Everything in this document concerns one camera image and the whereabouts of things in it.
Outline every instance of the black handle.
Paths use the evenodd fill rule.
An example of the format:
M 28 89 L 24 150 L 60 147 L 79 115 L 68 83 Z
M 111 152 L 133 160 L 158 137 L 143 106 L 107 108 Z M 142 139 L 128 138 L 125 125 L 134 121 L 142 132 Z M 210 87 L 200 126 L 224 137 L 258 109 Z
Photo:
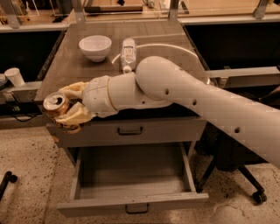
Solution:
M 147 214 L 150 210 L 150 205 L 149 203 L 147 204 L 147 209 L 145 211 L 140 211 L 140 212 L 130 212 L 129 211 L 129 207 L 127 205 L 125 205 L 125 212 L 127 214 Z
M 120 136 L 137 136 L 143 133 L 143 127 L 140 127 L 138 130 L 121 130 L 117 128 L 117 134 Z

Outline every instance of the speckled floor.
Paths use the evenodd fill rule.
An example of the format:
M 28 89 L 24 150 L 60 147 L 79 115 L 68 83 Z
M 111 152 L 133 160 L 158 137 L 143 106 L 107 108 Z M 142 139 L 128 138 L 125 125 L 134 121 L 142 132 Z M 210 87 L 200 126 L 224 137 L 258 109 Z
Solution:
M 38 125 L 27 123 L 24 126 L 29 127 L 23 128 L 0 122 L 0 179 L 7 171 L 18 176 L 16 183 L 8 184 L 0 202 L 1 224 L 279 223 L 280 171 L 271 164 L 248 166 L 268 197 L 261 206 L 250 198 L 256 189 L 238 171 L 214 170 L 204 187 L 210 199 L 196 209 L 66 218 L 56 205 L 69 200 L 74 167 L 42 124 L 39 120 Z M 210 157 L 193 159 L 196 175 L 201 177 Z

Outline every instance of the copper can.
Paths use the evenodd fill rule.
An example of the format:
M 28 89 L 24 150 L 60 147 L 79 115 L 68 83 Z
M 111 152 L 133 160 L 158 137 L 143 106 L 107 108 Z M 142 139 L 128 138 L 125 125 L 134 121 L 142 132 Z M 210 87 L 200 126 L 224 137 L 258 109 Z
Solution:
M 55 121 L 56 116 L 62 116 L 72 107 L 71 101 L 61 92 L 49 94 L 43 102 L 44 111 L 56 125 L 67 134 L 74 134 L 81 130 L 80 124 L 67 125 Z

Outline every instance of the closed drawer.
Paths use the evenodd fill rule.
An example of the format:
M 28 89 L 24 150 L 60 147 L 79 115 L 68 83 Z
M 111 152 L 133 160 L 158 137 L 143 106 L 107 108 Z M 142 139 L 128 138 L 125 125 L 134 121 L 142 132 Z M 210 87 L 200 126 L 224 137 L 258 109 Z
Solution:
M 201 206 L 181 143 L 79 148 L 67 217 L 144 214 Z
M 49 132 L 62 148 L 99 145 L 153 144 L 198 141 L 206 121 L 196 116 L 88 122 L 82 130 L 69 135 L 49 123 Z

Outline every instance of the white cup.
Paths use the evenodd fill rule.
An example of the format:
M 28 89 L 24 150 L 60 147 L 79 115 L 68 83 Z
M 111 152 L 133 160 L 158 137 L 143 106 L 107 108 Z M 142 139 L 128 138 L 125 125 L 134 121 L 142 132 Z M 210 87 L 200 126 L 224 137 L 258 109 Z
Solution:
M 25 84 L 25 81 L 17 67 L 6 70 L 4 74 L 16 88 L 21 87 Z

